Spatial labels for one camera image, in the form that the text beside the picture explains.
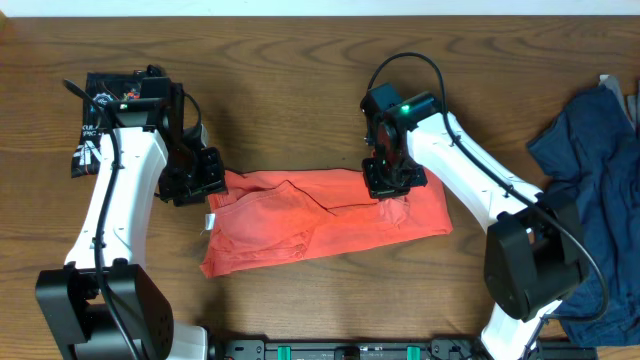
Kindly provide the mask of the orange soccer t-shirt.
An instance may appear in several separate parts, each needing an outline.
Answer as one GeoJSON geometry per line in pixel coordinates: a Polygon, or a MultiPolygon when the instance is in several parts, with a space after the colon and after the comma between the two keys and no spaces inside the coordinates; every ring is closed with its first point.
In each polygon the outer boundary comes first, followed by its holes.
{"type": "Polygon", "coordinates": [[[213,228],[200,265],[208,278],[452,231],[433,174],[426,186],[383,200],[347,169],[227,172],[225,180],[226,192],[208,198],[213,228]]]}

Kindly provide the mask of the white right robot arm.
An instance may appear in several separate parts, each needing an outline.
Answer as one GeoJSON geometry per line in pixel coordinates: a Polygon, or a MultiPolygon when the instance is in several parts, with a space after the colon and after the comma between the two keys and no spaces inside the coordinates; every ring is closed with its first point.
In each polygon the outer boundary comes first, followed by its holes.
{"type": "Polygon", "coordinates": [[[541,359],[543,323],[588,277],[575,202],[545,194],[475,143],[428,92],[403,99],[390,84],[366,92],[362,162],[374,199],[425,189],[433,173],[487,236],[484,281],[495,302],[473,359],[541,359]]]}

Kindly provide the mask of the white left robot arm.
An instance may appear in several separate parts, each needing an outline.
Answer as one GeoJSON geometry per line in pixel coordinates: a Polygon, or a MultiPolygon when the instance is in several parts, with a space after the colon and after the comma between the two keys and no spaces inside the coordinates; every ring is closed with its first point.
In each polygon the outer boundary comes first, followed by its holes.
{"type": "Polygon", "coordinates": [[[206,359],[205,328],[173,316],[145,270],[154,200],[175,206],[225,191],[219,152],[202,124],[185,129],[187,96],[109,102],[102,162],[81,232],[35,295],[65,359],[206,359]]]}

